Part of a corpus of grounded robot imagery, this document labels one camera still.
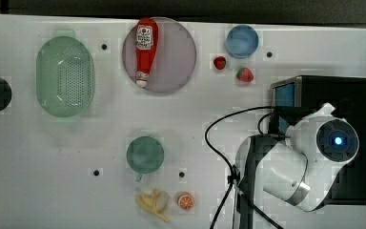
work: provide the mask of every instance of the white table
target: white table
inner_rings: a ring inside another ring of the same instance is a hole
[[[130,81],[122,65],[124,37],[135,23],[0,15],[0,76],[13,90],[10,107],[0,113],[0,228],[209,228],[229,173],[204,141],[212,121],[270,104],[270,84],[295,75],[366,77],[366,30],[253,25],[260,37],[256,53],[244,60],[227,57],[228,68],[218,73],[212,61],[225,54],[224,38],[234,25],[182,23],[197,47],[193,78],[175,94],[152,96]],[[96,70],[92,104],[69,119],[47,114],[35,91],[37,53],[58,29],[76,31]],[[266,52],[274,56],[267,58]],[[235,82],[240,66],[253,70],[252,85]],[[211,132],[213,144],[233,159],[263,114],[219,124]],[[125,153],[134,137],[146,134],[161,139],[165,162],[138,184]],[[94,169],[101,176],[92,176]],[[181,170],[184,178],[178,176]],[[163,223],[134,202],[140,190],[152,188],[172,198],[189,191],[195,207],[185,213],[172,200],[166,212],[172,223]],[[284,228],[366,228],[366,206],[326,206],[307,214],[267,194],[264,203],[264,211]],[[231,196],[218,228],[231,228],[233,205]]]

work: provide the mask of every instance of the teal mug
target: teal mug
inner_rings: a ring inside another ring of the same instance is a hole
[[[127,149],[127,162],[138,173],[136,180],[141,181],[142,175],[155,172],[164,159],[163,147],[159,141],[150,136],[141,136],[130,143]]]

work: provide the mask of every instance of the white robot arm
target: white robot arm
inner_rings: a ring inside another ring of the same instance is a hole
[[[263,191],[305,212],[322,206],[337,173],[359,147],[355,129],[332,116],[334,109],[326,103],[303,117],[288,128],[285,142],[254,135],[242,143],[235,161],[236,189],[251,208]]]

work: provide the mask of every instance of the red ketchup bottle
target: red ketchup bottle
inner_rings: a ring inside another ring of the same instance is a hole
[[[136,25],[136,75],[135,83],[141,88],[147,86],[151,66],[156,55],[158,27],[151,18],[142,18]]]

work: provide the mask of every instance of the black cable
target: black cable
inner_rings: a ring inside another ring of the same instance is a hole
[[[254,111],[254,110],[261,110],[261,109],[272,109],[274,108],[273,106],[264,106],[264,107],[254,107],[254,108],[249,108],[249,109],[246,109],[246,110],[242,110],[242,111],[239,111],[239,112],[235,112],[235,113],[231,113],[231,114],[227,114],[221,118],[218,118],[217,121],[213,122],[206,130],[206,132],[204,133],[204,136],[205,136],[205,139],[206,139],[206,143],[207,145],[212,149],[214,150],[219,156],[222,157],[222,159],[227,163],[228,167],[230,168],[230,171],[231,171],[231,176],[234,176],[234,168],[233,166],[231,165],[230,161],[221,154],[221,152],[219,152],[217,149],[215,149],[215,147],[210,143],[209,139],[208,139],[208,133],[210,131],[210,129],[215,125],[217,124],[218,122],[224,120],[225,118],[227,117],[230,117],[230,116],[234,116],[234,115],[239,115],[239,114],[242,114],[242,113],[246,113],[246,112],[250,112],[250,111]],[[218,208],[216,209],[216,213],[215,215],[213,216],[213,222],[211,223],[211,226],[210,226],[210,229],[214,229],[214,226],[215,226],[215,223],[216,223],[216,219],[218,218],[218,215],[219,213],[221,212],[221,209],[222,207],[224,206],[225,204],[225,201],[227,200],[228,198],[228,195],[230,194],[232,188],[233,188],[233,182],[230,180],[230,186],[228,187],[228,190],[227,192],[225,193],[225,196],[224,198],[222,199],[222,201],[219,203],[219,206]],[[276,222],[274,222],[272,219],[270,219],[266,214],[264,214],[260,209],[257,208],[257,206],[253,205],[254,209],[256,210],[256,212],[258,214],[260,214],[261,217],[263,217],[265,220],[267,220],[268,222],[270,222],[273,226],[275,226],[276,228],[278,229],[283,229],[280,225],[278,225]]]
[[[260,134],[261,135],[264,135],[264,133],[261,131],[261,123],[263,122],[263,119],[264,118],[266,118],[266,117],[268,117],[268,116],[270,116],[270,115],[272,115],[273,113],[268,113],[268,114],[265,114],[265,115],[263,115],[260,119],[259,119],[259,121],[257,122],[257,130],[260,132]]]

